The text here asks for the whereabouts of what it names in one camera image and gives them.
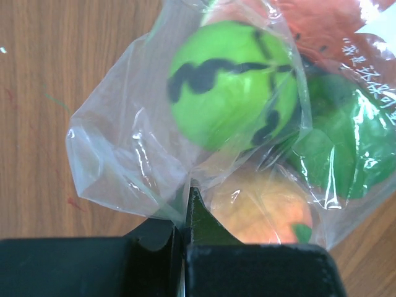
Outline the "fake green watermelon ball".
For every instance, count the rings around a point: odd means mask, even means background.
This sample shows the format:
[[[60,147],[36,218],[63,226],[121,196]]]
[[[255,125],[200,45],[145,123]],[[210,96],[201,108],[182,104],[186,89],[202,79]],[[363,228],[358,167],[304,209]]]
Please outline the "fake green watermelon ball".
[[[186,40],[171,63],[167,95],[184,137],[211,151],[272,140],[299,109],[289,46],[232,20],[205,25]]]

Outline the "fake watermelon slice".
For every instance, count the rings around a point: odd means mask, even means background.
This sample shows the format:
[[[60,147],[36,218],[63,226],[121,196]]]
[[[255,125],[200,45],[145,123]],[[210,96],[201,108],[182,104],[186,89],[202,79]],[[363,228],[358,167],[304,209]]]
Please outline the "fake watermelon slice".
[[[395,1],[211,1],[202,24],[262,23],[274,6],[300,53],[331,72],[349,67],[395,83]]]

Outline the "fake green pepper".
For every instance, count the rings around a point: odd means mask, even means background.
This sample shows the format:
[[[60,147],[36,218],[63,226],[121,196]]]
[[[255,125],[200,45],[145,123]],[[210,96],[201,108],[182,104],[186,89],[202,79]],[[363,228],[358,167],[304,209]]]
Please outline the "fake green pepper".
[[[312,129],[289,164],[311,186],[359,199],[395,173],[395,131],[375,99],[339,75],[308,78]]]

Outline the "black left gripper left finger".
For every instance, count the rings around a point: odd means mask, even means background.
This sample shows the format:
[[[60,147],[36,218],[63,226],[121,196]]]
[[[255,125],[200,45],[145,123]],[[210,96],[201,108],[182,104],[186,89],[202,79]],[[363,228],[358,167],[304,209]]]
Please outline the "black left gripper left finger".
[[[184,232],[150,217],[122,236],[1,241],[2,296],[185,296]]]

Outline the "clear orange zip top bag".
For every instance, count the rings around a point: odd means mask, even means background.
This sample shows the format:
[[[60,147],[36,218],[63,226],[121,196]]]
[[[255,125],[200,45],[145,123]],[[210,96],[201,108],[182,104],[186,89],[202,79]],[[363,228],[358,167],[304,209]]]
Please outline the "clear orange zip top bag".
[[[395,2],[165,1],[66,148],[81,198],[332,248],[395,192]]]

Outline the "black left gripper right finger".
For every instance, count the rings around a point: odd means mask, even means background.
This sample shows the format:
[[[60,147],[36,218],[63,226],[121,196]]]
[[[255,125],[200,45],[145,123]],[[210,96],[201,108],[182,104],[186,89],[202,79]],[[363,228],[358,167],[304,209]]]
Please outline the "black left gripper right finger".
[[[191,188],[185,247],[186,296],[346,296],[337,265],[313,244],[243,244]]]

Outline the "fake tomato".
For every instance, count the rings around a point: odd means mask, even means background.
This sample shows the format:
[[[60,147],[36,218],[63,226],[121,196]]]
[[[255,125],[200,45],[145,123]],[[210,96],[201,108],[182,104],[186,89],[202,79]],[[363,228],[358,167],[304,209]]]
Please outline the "fake tomato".
[[[306,193],[274,170],[239,168],[207,194],[211,214],[246,244],[308,243]]]

